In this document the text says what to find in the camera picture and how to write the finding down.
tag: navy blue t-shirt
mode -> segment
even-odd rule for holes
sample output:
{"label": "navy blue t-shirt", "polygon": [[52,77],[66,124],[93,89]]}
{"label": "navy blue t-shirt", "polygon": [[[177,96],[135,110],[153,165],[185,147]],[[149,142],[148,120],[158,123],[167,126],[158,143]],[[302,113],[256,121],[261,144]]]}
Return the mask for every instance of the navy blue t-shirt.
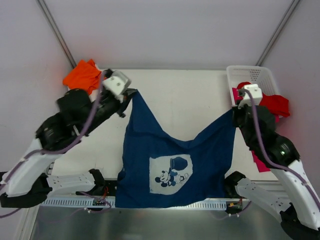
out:
{"label": "navy blue t-shirt", "polygon": [[124,137],[116,207],[168,208],[223,198],[235,130],[229,110],[195,139],[175,139],[162,130],[137,92]]}

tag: plastic basket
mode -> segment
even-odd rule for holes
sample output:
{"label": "plastic basket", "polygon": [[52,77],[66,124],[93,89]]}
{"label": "plastic basket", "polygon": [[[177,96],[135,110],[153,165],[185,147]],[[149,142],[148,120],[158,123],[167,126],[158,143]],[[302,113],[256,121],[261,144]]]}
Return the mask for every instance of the plastic basket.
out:
{"label": "plastic basket", "polygon": [[228,84],[232,105],[235,105],[235,99],[232,88],[237,88],[238,84],[250,82],[258,84],[262,92],[268,96],[280,95],[275,79],[271,71],[261,66],[228,66],[226,68]]}

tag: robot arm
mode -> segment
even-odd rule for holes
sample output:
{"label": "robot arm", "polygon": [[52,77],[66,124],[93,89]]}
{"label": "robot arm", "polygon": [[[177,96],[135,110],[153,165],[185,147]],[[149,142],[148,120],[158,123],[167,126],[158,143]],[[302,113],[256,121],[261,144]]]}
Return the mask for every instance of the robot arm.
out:
{"label": "robot arm", "polygon": [[[108,69],[104,78],[98,108],[85,132],[86,136],[114,113],[124,118],[124,111],[137,91],[128,88],[131,81],[122,72]],[[49,117],[39,127],[26,154],[41,149],[56,151],[70,145],[84,128],[84,123],[93,106],[88,94],[82,89],[68,91],[56,103],[59,112]],[[53,195],[78,191],[94,193],[104,188],[105,180],[97,169],[70,176],[44,174],[47,167],[61,155],[38,152],[29,157],[27,161],[22,158],[9,172],[1,173],[1,206],[3,208],[30,208]],[[9,175],[11,175],[10,180],[5,182]]]}
{"label": "robot arm", "polygon": [[[258,85],[250,84],[244,88],[251,93],[254,104],[259,105],[262,92]],[[239,172],[234,172],[227,177],[226,184],[233,186],[239,196],[251,200],[274,216],[292,239],[320,239],[319,197],[308,180],[300,155],[293,143],[275,132],[275,117],[268,109],[264,106],[256,106],[263,145],[269,160],[273,163],[270,164],[264,157],[258,141],[248,93],[232,109],[234,125],[240,128],[246,145],[279,179],[289,200],[280,199],[275,194],[256,186]]]}

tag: metal surface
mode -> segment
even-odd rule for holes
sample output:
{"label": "metal surface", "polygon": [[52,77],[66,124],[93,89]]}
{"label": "metal surface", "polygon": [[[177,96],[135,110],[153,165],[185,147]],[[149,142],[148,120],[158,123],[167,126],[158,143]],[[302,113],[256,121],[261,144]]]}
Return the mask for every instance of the metal surface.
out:
{"label": "metal surface", "polygon": [[[112,208],[115,208],[116,199],[114,197],[107,197],[106,200],[111,204]],[[41,206],[66,208],[108,208],[108,206],[96,206],[95,202],[96,200],[88,197],[50,197],[45,200]],[[227,206],[225,200],[206,199],[187,206],[170,207],[170,209],[224,211],[227,209]]]}
{"label": "metal surface", "polygon": [[286,10],[284,13],[280,23],[276,27],[274,33],[272,34],[272,37],[270,38],[268,44],[266,45],[265,49],[263,50],[259,60],[256,63],[256,66],[262,66],[264,63],[265,59],[267,58],[269,52],[273,48],[274,44],[276,43],[277,39],[279,38],[281,32],[285,28],[286,24],[288,23],[290,17],[296,10],[298,4],[301,2],[301,0],[293,0],[289,6],[289,8]]}
{"label": "metal surface", "polygon": [[58,40],[66,58],[68,59],[70,65],[72,68],[75,68],[77,66],[76,61],[74,59],[74,57],[72,56],[66,41],[64,40],[63,36],[61,35],[61,32],[52,16],[52,14],[50,13],[50,10],[45,2],[45,0],[36,0],[36,2],[38,3],[41,11],[43,12],[45,18],[48,21],[48,24],[50,25],[56,39]]}
{"label": "metal surface", "polygon": [[69,217],[74,212],[74,208],[40,207],[31,240],[290,239],[271,215],[254,204],[239,218],[225,220],[216,219],[226,215],[221,211],[112,209]]}

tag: wire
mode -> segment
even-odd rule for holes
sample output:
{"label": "wire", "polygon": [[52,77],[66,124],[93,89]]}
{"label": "wire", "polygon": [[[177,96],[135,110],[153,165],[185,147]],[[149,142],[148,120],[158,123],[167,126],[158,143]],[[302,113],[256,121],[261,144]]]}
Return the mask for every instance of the wire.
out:
{"label": "wire", "polygon": [[87,197],[89,197],[89,198],[96,199],[96,200],[98,200],[98,201],[104,202],[106,205],[108,205],[108,208],[106,208],[106,209],[104,209],[104,210],[101,210],[101,211],[91,211],[90,213],[92,213],[92,214],[102,214],[102,213],[108,212],[108,211],[112,208],[110,202],[108,202],[108,201],[105,200],[105,199],[99,198],[99,197],[97,197],[97,196],[89,195],[88,193],[86,193],[86,192],[84,192],[84,191],[80,191],[80,193],[83,194],[83,195],[85,195],[85,196],[87,196]]}
{"label": "wire", "polygon": [[106,186],[105,188],[104,188],[104,194],[103,194],[103,196],[102,196],[102,199],[106,199],[106,196],[107,196],[107,193],[109,192],[109,188]]}
{"label": "wire", "polygon": [[212,214],[212,212],[210,212],[210,213],[211,213],[211,216],[212,216],[215,220],[219,220],[219,221],[222,221],[222,220],[225,220],[225,219],[227,219],[227,218],[234,217],[234,216],[240,217],[240,215],[242,215],[245,211],[248,210],[248,208],[250,207],[251,203],[252,203],[252,202],[250,201],[250,202],[247,204],[247,206],[245,206],[244,209],[242,209],[242,211],[239,212],[239,213],[236,213],[236,214],[228,214],[228,215],[223,216],[223,217],[220,217],[220,218],[214,216],[214,215]]}
{"label": "wire", "polygon": [[230,203],[229,204],[229,207],[241,207],[242,206],[242,200],[243,200],[243,197],[240,197],[240,200],[238,201],[238,202],[236,202],[236,203]]}
{"label": "wire", "polygon": [[18,212],[18,211],[20,211],[20,210],[21,210],[21,208],[17,208],[16,210],[13,210],[12,212],[9,212],[9,213],[7,213],[7,214],[5,214],[5,215],[0,216],[0,219],[4,219],[4,218],[6,218],[6,217],[9,217],[9,216],[15,214],[16,212]]}
{"label": "wire", "polygon": [[[31,156],[33,156],[34,154],[50,154],[50,155],[64,154],[67,151],[69,151],[70,149],[72,149],[75,145],[77,145],[81,141],[81,138],[86,134],[86,132],[89,129],[89,127],[90,127],[90,125],[91,125],[91,123],[92,123],[92,121],[93,121],[93,119],[95,117],[95,114],[97,112],[97,109],[98,109],[98,106],[99,106],[99,103],[100,103],[101,92],[102,92],[102,89],[103,89],[103,84],[102,83],[104,81],[104,75],[105,75],[104,72],[105,72],[105,70],[101,72],[101,77],[100,77],[99,87],[98,87],[98,94],[97,94],[96,99],[95,99],[95,101],[94,101],[94,103],[92,105],[92,108],[90,110],[88,118],[86,119],[80,134],[75,138],[75,140],[73,140],[73,142],[70,145],[66,146],[63,149],[57,150],[57,151],[50,151],[50,150],[45,150],[45,149],[37,149],[37,150],[33,150],[33,151],[29,152],[9,172],[8,176],[4,180],[5,184],[0,185],[0,191],[5,187],[5,185],[9,182],[9,180],[11,179],[13,174],[23,165],[23,163],[28,161],[28,159]],[[8,213],[8,214],[5,214],[5,215],[0,215],[0,219],[9,217],[12,214],[15,214],[16,212],[18,212],[18,209],[14,210],[11,213]]]}
{"label": "wire", "polygon": [[282,169],[284,171],[288,171],[290,173],[292,173],[293,175],[295,175],[301,182],[302,184],[306,187],[306,189],[309,191],[311,197],[313,198],[315,204],[317,205],[318,209],[320,210],[320,202],[319,199],[317,197],[317,195],[314,193],[314,191],[312,190],[312,188],[309,186],[309,184],[307,183],[307,181],[296,171],[292,170],[289,167],[286,166],[282,166],[279,164],[276,164],[274,162],[272,162],[266,152],[263,140],[262,140],[262,136],[261,136],[261,132],[260,132],[260,127],[259,127],[259,119],[258,119],[258,113],[257,113],[257,107],[254,101],[254,98],[252,96],[252,94],[250,93],[249,90],[247,89],[239,89],[238,90],[240,93],[247,93],[249,95],[250,101],[251,101],[251,105],[252,105],[252,114],[253,114],[253,122],[254,122],[254,128],[255,128],[255,133],[259,142],[259,146],[260,149],[262,151],[263,157],[264,159],[268,162],[268,164],[270,164],[271,166],[278,168],[278,169]]}

